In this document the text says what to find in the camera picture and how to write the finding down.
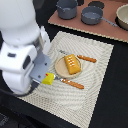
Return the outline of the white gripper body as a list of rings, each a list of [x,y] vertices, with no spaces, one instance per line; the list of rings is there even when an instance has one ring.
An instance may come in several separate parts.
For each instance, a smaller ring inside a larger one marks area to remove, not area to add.
[[[25,95],[33,89],[32,81],[41,83],[51,63],[47,56],[50,39],[44,27],[35,42],[13,47],[6,43],[0,50],[0,70],[12,94]]]

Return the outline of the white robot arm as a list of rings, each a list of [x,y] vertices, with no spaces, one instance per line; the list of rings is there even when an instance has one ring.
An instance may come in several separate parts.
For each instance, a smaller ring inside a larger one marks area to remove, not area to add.
[[[50,66],[50,39],[36,22],[33,0],[0,0],[0,70],[11,95],[23,96],[41,83]]]

